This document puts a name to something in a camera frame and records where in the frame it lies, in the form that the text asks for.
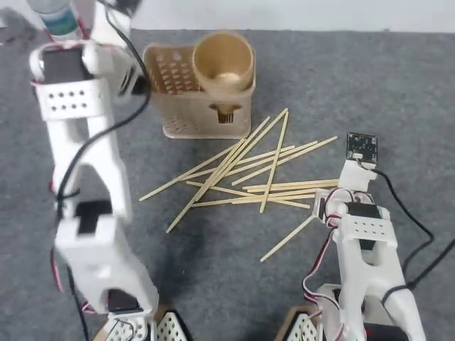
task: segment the circuit board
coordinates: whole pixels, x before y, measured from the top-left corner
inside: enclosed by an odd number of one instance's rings
[[[375,135],[348,133],[347,160],[365,163],[378,162],[378,138]]]

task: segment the wire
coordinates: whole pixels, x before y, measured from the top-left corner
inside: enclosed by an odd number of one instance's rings
[[[63,285],[62,281],[60,280],[60,272],[58,270],[58,265],[57,262],[55,261],[55,248],[52,247],[50,249],[50,268],[52,269],[52,277],[54,278],[55,285],[57,286],[57,289],[62,293],[63,292]]]
[[[322,245],[322,248],[321,250],[319,251],[319,254],[318,256],[316,257],[316,261],[314,262],[314,265],[313,265],[313,268],[310,270],[310,272],[308,273],[308,275],[306,275],[304,277],[304,279],[302,280],[301,282],[301,287],[303,288],[304,290],[304,293],[309,296],[310,298],[325,298],[326,300],[329,300],[330,302],[332,302],[335,307],[337,308],[337,310],[340,310],[340,305],[338,304],[338,302],[336,300],[334,300],[332,297],[330,296],[327,296],[327,295],[324,295],[322,293],[316,293],[316,292],[313,292],[311,291],[310,289],[308,289],[308,287],[306,286],[306,281],[308,281],[319,269],[319,266],[321,265],[321,262],[326,254],[326,251],[327,251],[327,248],[330,244],[330,241],[332,239],[332,234],[333,234],[333,231],[335,230],[336,228],[333,228],[331,229],[331,231],[328,233],[328,236],[326,238],[326,241],[323,243]]]
[[[80,160],[82,157],[83,153],[87,150],[89,146],[91,146],[94,142],[97,140],[101,139],[103,136],[108,135],[109,133],[113,132],[114,130],[121,128],[123,126],[126,126],[128,123],[136,119],[144,110],[148,107],[151,99],[151,83],[150,83],[150,78],[148,76],[147,68],[144,64],[144,62],[141,59],[141,56],[137,52],[136,48],[133,46],[132,42],[128,39],[128,37],[121,32],[111,21],[109,17],[109,11],[107,8],[107,4],[105,1],[103,1],[106,11],[106,20],[108,24],[115,30],[115,32],[120,36],[120,38],[127,44],[128,49],[132,52],[134,58],[136,59],[137,63],[139,64],[139,67],[141,68],[142,73],[144,74],[144,78],[146,80],[146,96],[145,100],[142,103],[142,105],[129,117],[126,119],[117,122],[116,124],[113,124],[110,128],[105,129],[104,131],[101,131],[92,137],[90,137],[80,148],[77,150],[76,154],[74,155],[73,159],[70,162],[70,165],[68,166],[65,175],[63,176],[62,182],[60,183],[60,186],[58,188],[58,192],[56,195],[57,199],[57,225],[60,222],[60,220],[63,217],[63,198],[64,198],[64,193],[65,193],[65,187],[70,179],[71,173],[73,172],[75,166],[77,165],[77,162]]]
[[[400,206],[400,208],[402,209],[402,211],[423,231],[425,232],[425,234],[429,237],[429,240],[427,240],[425,243],[421,244],[420,246],[418,246],[413,252],[411,252],[411,254],[409,254],[409,256],[405,259],[404,263],[403,263],[403,267],[402,267],[402,270],[403,270],[403,275],[406,276],[406,270],[407,268],[409,267],[409,264],[411,262],[411,260],[413,260],[413,258],[416,257],[416,255],[421,252],[421,250],[425,249],[426,247],[428,247],[430,244],[433,243],[434,241],[434,235],[431,231],[429,231],[417,218],[415,218],[410,212],[409,210],[406,208],[406,206],[403,204],[403,202],[401,201],[401,199],[398,197],[397,193],[395,192],[395,189],[393,188],[393,184],[392,184],[392,181],[390,180],[390,178],[387,176],[387,174],[385,174],[384,172],[382,172],[381,170],[378,170],[378,169],[369,169],[369,168],[366,168],[364,165],[362,165],[362,163],[360,162],[360,160],[357,160],[357,163],[358,165],[363,168],[363,169],[366,169],[367,171],[371,171],[371,172],[374,172],[380,176],[382,176],[384,179],[385,179],[385,182],[387,183],[387,186],[390,190],[390,193],[392,193],[392,196],[393,198],[395,199],[395,201],[398,203],[398,205]],[[401,285],[401,286],[395,286],[391,289],[389,289],[384,297],[382,298],[382,305],[385,305],[385,302],[387,301],[387,299],[390,297],[390,295],[392,295],[395,291],[400,291],[400,290],[405,290],[405,289],[409,289],[409,290],[414,290],[417,285],[436,267],[438,266],[439,263],[441,263],[442,260],[444,260],[444,258],[447,256],[447,254],[449,254],[449,252],[455,247],[455,239],[453,239],[449,245],[443,250],[443,252],[435,259],[433,260],[433,262],[428,265],[425,270],[423,270],[420,275],[418,275],[415,279],[413,279],[412,281],[409,281],[407,282],[405,285]]]
[[[137,52],[136,48],[133,46],[132,42],[110,20],[107,5],[104,1],[103,1],[103,3],[106,8],[105,15],[106,15],[106,20],[107,20],[108,24],[117,32],[117,34],[120,36],[120,38],[127,44],[128,48],[130,49],[134,58],[136,59],[137,63],[139,64],[139,67],[141,68],[142,73],[144,74],[144,78],[146,80],[146,96],[145,96],[145,100],[142,103],[142,105],[132,115],[130,115],[126,119],[123,119],[123,120],[117,122],[116,124],[113,124],[110,128],[107,128],[104,131],[101,131],[101,132],[93,135],[88,140],[86,140],[86,142],[83,145],[81,145],[81,147],[77,150],[76,154],[73,156],[73,159],[70,162],[70,165],[68,166],[67,170],[65,171],[65,175],[63,176],[62,182],[60,183],[60,186],[57,191],[57,195],[55,196],[55,198],[57,200],[56,218],[55,218],[56,227],[58,227],[60,221],[63,218],[63,201],[65,199],[66,185],[68,184],[70,176],[71,176],[74,168],[76,167],[77,162],[81,159],[83,153],[88,149],[88,147],[90,147],[97,140],[101,139],[103,136],[110,134],[111,132],[113,132],[114,130],[116,130],[118,128],[126,126],[128,123],[130,123],[131,121],[136,119],[142,112],[145,111],[145,109],[148,107],[148,105],[150,103],[150,99],[151,99],[151,83],[150,83],[150,79],[148,76],[146,66],[145,66],[144,62],[142,61],[141,56]],[[74,285],[73,273],[71,272],[69,267],[67,267],[67,273],[68,273],[68,282],[70,283],[70,292],[73,295],[73,298],[76,303],[77,313],[79,315],[80,323],[82,325],[82,331],[84,332],[85,340],[89,341],[87,322],[85,321],[84,314],[80,307],[79,299],[77,298],[77,294],[75,291],[75,285]]]
[[[417,247],[411,254],[405,259],[403,262],[403,275],[406,277],[406,272],[407,268],[409,267],[411,260],[416,257],[416,255],[421,252],[421,250],[425,249],[428,247],[430,244],[434,242],[434,235],[431,231],[429,231],[416,217],[414,217],[411,212],[406,208],[405,204],[401,201],[401,199],[398,197],[397,193],[395,192],[395,189],[393,188],[392,181],[390,178],[382,172],[381,170],[377,169],[371,169],[373,173],[376,173],[380,176],[382,176],[385,179],[385,182],[387,183],[387,186],[390,190],[390,193],[392,194],[393,198],[397,202],[397,204],[400,206],[402,211],[429,237],[429,240],[427,240],[425,243]]]
[[[82,313],[82,309],[80,308],[80,302],[79,302],[79,298],[77,297],[76,287],[74,284],[73,272],[71,271],[69,266],[66,267],[66,272],[68,274],[68,284],[70,285],[70,292],[74,298],[74,302],[75,302],[76,308],[77,308],[77,313],[79,314],[80,323],[82,325],[82,331],[84,332],[84,338],[85,338],[85,341],[89,341],[90,339],[88,336],[87,321],[85,321],[84,314]]]

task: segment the black cable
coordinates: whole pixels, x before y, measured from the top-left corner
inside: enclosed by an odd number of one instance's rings
[[[403,270],[403,274],[405,275],[406,273],[406,270],[407,270],[407,267],[409,266],[411,260],[416,257],[416,255],[421,252],[421,250],[425,249],[426,247],[428,247],[433,241],[434,241],[434,235],[431,231],[429,231],[417,218],[415,218],[410,212],[409,210],[406,208],[406,206],[403,204],[403,202],[398,198],[398,195],[397,193],[395,192],[395,189],[393,188],[393,185],[392,185],[392,181],[390,180],[390,178],[387,176],[387,174],[385,174],[384,172],[382,172],[381,170],[377,170],[377,169],[368,169],[366,167],[364,167],[362,165],[362,163],[358,160],[358,165],[364,169],[366,169],[367,171],[372,171],[378,175],[381,175],[386,183],[387,183],[387,186],[390,190],[390,192],[392,193],[392,196],[393,198],[395,199],[395,201],[398,203],[398,205],[400,206],[400,208],[403,210],[403,212],[423,231],[425,232],[425,234],[429,237],[429,240],[427,240],[425,243],[421,244],[419,247],[417,247],[413,252],[411,252],[411,254],[405,259],[405,262],[403,263],[403,267],[402,267],[402,270]],[[438,266],[439,263],[441,263],[441,261],[447,256],[447,254],[449,254],[449,252],[455,247],[455,239],[453,239],[449,245],[443,250],[443,252],[435,259],[433,260],[433,262],[428,265],[425,270],[423,270],[420,275],[418,275],[415,279],[413,279],[412,281],[409,281],[407,282],[405,285],[402,285],[402,286],[395,286],[391,289],[389,289],[384,297],[382,298],[382,305],[385,304],[385,302],[387,301],[387,299],[390,297],[390,295],[392,295],[395,291],[400,291],[400,290],[405,290],[405,289],[409,289],[411,291],[413,291],[417,285],[436,267]]]
[[[415,279],[413,279],[411,282],[409,282],[408,286],[411,288],[415,288],[422,279],[424,279],[441,261],[446,258],[447,254],[455,247],[455,239],[453,239],[449,245],[441,252],[441,254],[436,257],[433,262],[428,265],[428,267],[421,272],[420,275],[418,275]]]
[[[397,193],[395,192],[395,189],[393,188],[392,181],[390,181],[390,178],[382,172],[381,170],[377,169],[370,169],[370,171],[381,175],[384,179],[385,182],[387,183],[387,186],[390,190],[390,193],[392,193],[393,198],[397,202],[397,204],[400,206],[402,211],[429,237],[429,240],[417,247],[411,254],[405,259],[403,262],[402,270],[403,270],[403,275],[406,277],[406,272],[407,268],[409,267],[411,260],[416,257],[416,255],[421,252],[421,250],[425,249],[428,247],[431,243],[434,241],[434,235],[431,231],[429,231],[419,220],[417,220],[416,217],[414,217],[411,212],[406,208],[405,204],[401,201],[401,199],[398,197]]]
[[[123,34],[110,20],[109,18],[109,12],[106,7],[106,19],[108,24],[117,32],[117,34],[120,36],[120,38],[127,44],[128,48],[132,52],[134,58],[136,59],[137,63],[139,64],[139,67],[141,68],[141,71],[144,75],[144,78],[146,80],[146,96],[144,103],[129,117],[126,119],[123,119],[122,121],[117,122],[116,124],[113,124],[110,128],[105,129],[104,131],[101,131],[94,136],[90,137],[76,152],[74,155],[73,159],[70,162],[70,165],[68,166],[65,175],[63,176],[62,182],[60,183],[60,186],[58,188],[57,195],[55,196],[57,200],[57,207],[56,207],[56,219],[55,219],[55,225],[58,227],[60,221],[63,218],[63,201],[65,199],[65,187],[70,179],[70,176],[77,165],[77,162],[80,160],[82,157],[83,153],[87,150],[89,146],[91,146],[94,142],[97,140],[101,139],[103,136],[108,135],[109,133],[113,132],[114,130],[121,128],[123,126],[126,126],[128,123],[136,119],[144,110],[148,107],[151,99],[151,83],[149,79],[149,74],[147,72],[147,68],[144,64],[144,62],[141,59],[141,56],[137,52],[136,48],[133,46],[132,42],[128,39],[126,35]],[[77,313],[79,314],[80,322],[82,325],[82,329],[84,332],[84,337],[86,341],[89,341],[89,335],[88,335],[88,329],[87,329],[87,322],[85,321],[85,316],[81,310],[80,307],[80,302],[79,299],[77,298],[77,294],[75,291],[75,285],[74,285],[74,278],[73,278],[73,273],[71,272],[70,268],[67,267],[67,273],[68,273],[68,282],[70,283],[70,290],[71,294],[73,295],[73,298],[75,299],[75,303],[77,305]]]
[[[108,135],[109,133],[113,132],[114,130],[121,128],[123,126],[126,126],[128,123],[136,119],[144,110],[148,107],[151,99],[151,82],[149,78],[149,74],[147,72],[147,68],[144,64],[144,62],[141,59],[141,56],[137,52],[136,48],[133,46],[132,42],[128,39],[128,37],[121,32],[111,21],[109,17],[109,12],[107,10],[107,5],[104,3],[106,6],[106,20],[108,24],[117,32],[117,34],[120,36],[120,38],[127,44],[128,48],[132,52],[134,58],[136,59],[137,63],[139,64],[139,67],[141,68],[142,73],[144,74],[144,78],[146,80],[146,98],[144,100],[144,103],[129,117],[126,119],[117,122],[116,124],[112,125],[110,128],[101,131],[95,135],[93,135],[91,138],[89,138],[76,152],[74,155],[73,159],[70,162],[70,165],[68,166],[68,169],[65,172],[65,175],[63,176],[62,182],[60,183],[60,186],[58,188],[58,192],[56,195],[56,200],[57,200],[57,226],[60,220],[63,217],[63,198],[64,198],[64,192],[65,192],[65,187],[70,179],[71,173],[73,172],[77,162],[80,160],[82,157],[83,153],[87,150],[89,146],[91,146],[94,142],[97,140],[101,139],[103,136]]]
[[[79,302],[79,298],[77,297],[76,288],[75,288],[75,284],[74,284],[73,272],[71,271],[69,266],[66,267],[66,272],[68,274],[68,284],[70,287],[70,292],[74,298],[74,302],[75,302],[75,305],[77,308],[77,313],[79,314],[79,319],[82,324],[82,331],[84,332],[84,338],[85,338],[85,341],[89,341],[90,338],[88,335],[87,321],[85,321],[84,314],[80,308],[80,302]]]

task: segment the red wire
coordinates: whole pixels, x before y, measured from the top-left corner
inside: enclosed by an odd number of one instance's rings
[[[62,293],[63,292],[63,285],[62,281],[60,280],[60,272],[58,271],[58,265],[55,261],[55,250],[54,248],[50,249],[50,268],[52,269],[52,276],[54,278],[55,285],[57,289]]]

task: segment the white cable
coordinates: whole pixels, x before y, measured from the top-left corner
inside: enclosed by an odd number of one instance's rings
[[[321,265],[322,263],[322,260],[324,258],[324,256],[326,255],[326,251],[327,251],[327,248],[330,244],[330,241],[332,240],[332,234],[333,234],[333,229],[330,231],[329,233],[329,236],[328,236],[328,242],[326,242],[326,244],[324,245],[323,249],[322,249],[322,254],[321,256],[319,257],[317,263],[315,264],[315,267],[313,269],[313,271],[311,271],[308,275],[306,275],[306,277],[304,278],[304,280],[302,281],[302,287],[304,288],[305,292],[308,293],[309,296],[311,297],[319,297],[319,298],[325,298],[327,300],[329,300],[330,302],[332,302],[335,307],[337,307],[338,310],[340,310],[340,305],[338,304],[338,302],[336,300],[334,300],[332,297],[330,296],[327,296],[327,295],[324,295],[322,293],[315,293],[311,290],[308,289],[308,287],[306,286],[306,281],[308,279],[310,279],[319,269],[319,266]]]

